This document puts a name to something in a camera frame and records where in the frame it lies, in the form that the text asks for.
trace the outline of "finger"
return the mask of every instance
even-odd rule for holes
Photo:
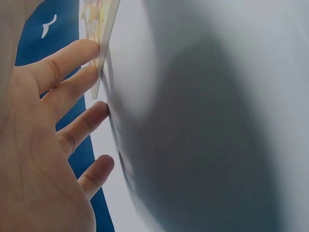
[[[67,127],[58,131],[59,142],[68,158],[79,144],[92,133],[108,116],[108,106],[104,102],[97,102],[90,109],[83,112]]]
[[[92,40],[77,40],[45,59],[27,65],[40,93],[57,86],[74,69],[95,59],[99,45]]]
[[[95,66],[80,69],[74,76],[61,82],[50,90],[43,98],[42,103],[49,108],[57,123],[89,90],[98,79]]]
[[[102,187],[113,168],[114,160],[110,156],[101,156],[78,179],[89,199]]]

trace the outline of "hand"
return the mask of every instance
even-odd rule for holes
[[[76,180],[70,154],[108,115],[98,102],[66,128],[55,124],[98,79],[99,45],[79,40],[37,63],[14,67],[0,115],[0,231],[94,232],[90,199],[113,169],[99,158]],[[40,100],[39,94],[48,91]]]

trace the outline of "white bird logo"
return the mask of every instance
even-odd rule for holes
[[[42,39],[47,35],[49,26],[54,24],[56,21],[57,21],[57,14],[54,15],[54,19],[51,22],[43,24]]]

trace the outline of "card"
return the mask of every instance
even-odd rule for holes
[[[81,18],[85,21],[86,37],[100,44],[100,56],[91,65],[98,68],[99,80],[91,89],[92,98],[98,97],[106,51],[120,0],[84,0]]]

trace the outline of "skin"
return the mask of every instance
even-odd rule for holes
[[[113,169],[100,157],[77,180],[68,163],[75,148],[108,115],[97,102],[66,128],[55,124],[98,79],[88,66],[99,45],[76,41],[37,63],[15,67],[26,19],[42,0],[0,2],[0,231],[94,232],[90,199]],[[39,94],[49,91],[40,100]]]

